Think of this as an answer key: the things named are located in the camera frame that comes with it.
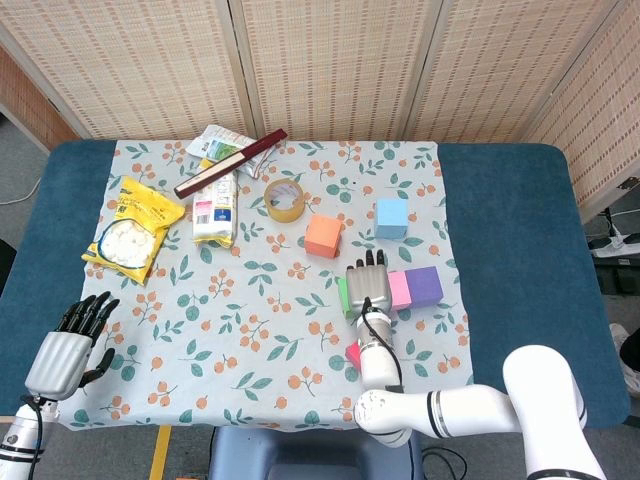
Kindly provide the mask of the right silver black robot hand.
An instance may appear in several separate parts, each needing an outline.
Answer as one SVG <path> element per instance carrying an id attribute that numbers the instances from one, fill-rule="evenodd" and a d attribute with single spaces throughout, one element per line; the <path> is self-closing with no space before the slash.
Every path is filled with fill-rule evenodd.
<path id="1" fill-rule="evenodd" d="M 346 284 L 352 312 L 359 314 L 366 299 L 373 308 L 384 313 L 391 311 L 392 294 L 385 259 L 382 249 L 367 249 L 363 259 L 347 267 Z"/>

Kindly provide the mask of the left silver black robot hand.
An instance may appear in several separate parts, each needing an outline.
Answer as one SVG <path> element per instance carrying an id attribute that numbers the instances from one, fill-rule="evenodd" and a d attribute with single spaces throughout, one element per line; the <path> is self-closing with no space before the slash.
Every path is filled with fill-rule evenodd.
<path id="1" fill-rule="evenodd" d="M 44 338 L 25 387 L 39 404 L 60 402 L 101 378 L 110 368 L 115 349 L 105 350 L 93 369 L 87 364 L 107 320 L 119 301 L 109 291 L 72 304 L 57 327 Z"/>

